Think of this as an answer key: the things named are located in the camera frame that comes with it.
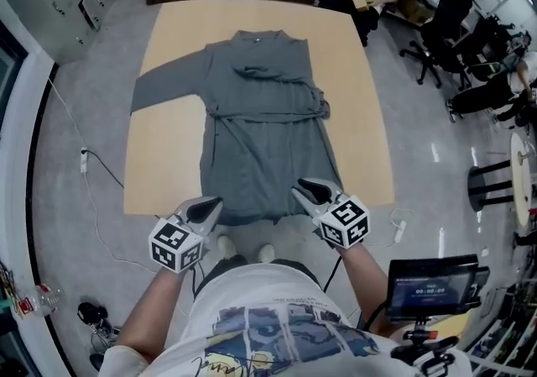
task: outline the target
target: small screen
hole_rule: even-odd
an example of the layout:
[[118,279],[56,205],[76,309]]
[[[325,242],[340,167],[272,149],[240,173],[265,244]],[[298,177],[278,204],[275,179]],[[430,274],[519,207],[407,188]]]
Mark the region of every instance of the small screen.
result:
[[470,274],[395,279],[391,306],[457,306],[469,279]]

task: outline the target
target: black and white marker cube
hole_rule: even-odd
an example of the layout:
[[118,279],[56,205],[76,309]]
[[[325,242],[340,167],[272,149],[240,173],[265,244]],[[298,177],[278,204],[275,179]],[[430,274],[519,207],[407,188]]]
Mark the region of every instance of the black and white marker cube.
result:
[[149,235],[149,254],[157,264],[180,273],[201,259],[203,237],[161,218]]
[[317,220],[323,238],[344,249],[369,233],[369,210],[356,196],[334,204]]

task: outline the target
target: table top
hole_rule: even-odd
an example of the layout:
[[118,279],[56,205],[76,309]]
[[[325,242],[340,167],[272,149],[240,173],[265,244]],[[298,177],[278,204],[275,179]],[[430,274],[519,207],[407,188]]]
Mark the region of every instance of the table top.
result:
[[513,177],[514,208],[522,227],[528,224],[529,208],[531,205],[531,176],[529,160],[519,161],[519,153],[524,156],[528,149],[517,133],[511,135],[511,173]]
[[[368,60],[350,16],[293,3],[195,0],[163,4],[140,75],[230,39],[238,30],[280,30],[307,39],[315,84],[331,106],[326,131],[348,194],[366,206],[394,201],[388,143]],[[170,214],[201,196],[205,107],[188,96],[132,114],[125,162],[127,214]]]

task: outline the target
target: graphic print shirt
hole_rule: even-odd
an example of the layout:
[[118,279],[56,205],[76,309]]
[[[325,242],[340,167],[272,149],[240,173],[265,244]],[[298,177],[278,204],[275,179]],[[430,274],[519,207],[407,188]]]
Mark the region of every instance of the graphic print shirt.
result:
[[[358,331],[309,277],[277,264],[217,277],[196,298],[181,340],[148,364],[134,350],[107,350],[100,376],[415,377],[392,359],[397,343]],[[464,353],[450,376],[472,375]]]

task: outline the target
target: electrical outlet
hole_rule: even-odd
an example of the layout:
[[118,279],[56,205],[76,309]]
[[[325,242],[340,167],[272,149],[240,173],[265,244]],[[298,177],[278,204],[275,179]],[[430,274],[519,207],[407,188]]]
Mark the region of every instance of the electrical outlet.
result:
[[87,147],[81,149],[81,173],[87,172]]

